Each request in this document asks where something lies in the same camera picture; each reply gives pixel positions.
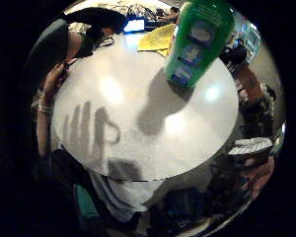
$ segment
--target yellow paper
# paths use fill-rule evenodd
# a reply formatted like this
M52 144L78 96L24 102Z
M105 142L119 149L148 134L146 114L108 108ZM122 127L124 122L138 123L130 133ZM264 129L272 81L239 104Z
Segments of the yellow paper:
M160 50L157 50L157 52L159 54L161 54L162 56L166 57L168 55L168 49L160 49Z
M158 52L166 56L168 48L172 41L172 36L174 34L175 27L176 24L169 24L167 26L157 28L154 31L148 33L142 39L139 40L137 50L155 51L165 49L161 52Z

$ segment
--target laptop screen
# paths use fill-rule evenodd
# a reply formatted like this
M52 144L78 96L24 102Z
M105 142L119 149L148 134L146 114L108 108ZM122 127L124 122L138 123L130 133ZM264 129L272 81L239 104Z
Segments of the laptop screen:
M145 20L136 19L130 20L124 28L125 33L142 32L145 30Z

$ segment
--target green bottle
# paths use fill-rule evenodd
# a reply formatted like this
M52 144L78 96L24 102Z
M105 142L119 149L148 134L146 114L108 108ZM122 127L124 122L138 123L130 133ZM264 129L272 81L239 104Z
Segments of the green bottle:
M164 68L168 80L194 87L221 53L234 26L231 6L224 0L185 2Z

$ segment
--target bracelet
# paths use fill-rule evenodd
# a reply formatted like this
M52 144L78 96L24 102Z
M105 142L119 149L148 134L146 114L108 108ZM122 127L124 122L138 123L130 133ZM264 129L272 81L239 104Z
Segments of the bracelet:
M47 116L51 116L53 107L45 107L42 105L37 106L38 110Z

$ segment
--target table surface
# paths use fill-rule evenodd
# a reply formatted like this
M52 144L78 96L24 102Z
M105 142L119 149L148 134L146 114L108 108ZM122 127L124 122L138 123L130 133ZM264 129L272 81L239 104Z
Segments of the table surface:
M137 52L142 34L116 36L70 68L52 129L81 164L113 179L160 180L209 159L238 115L235 83L216 59L193 90L170 84L165 58Z

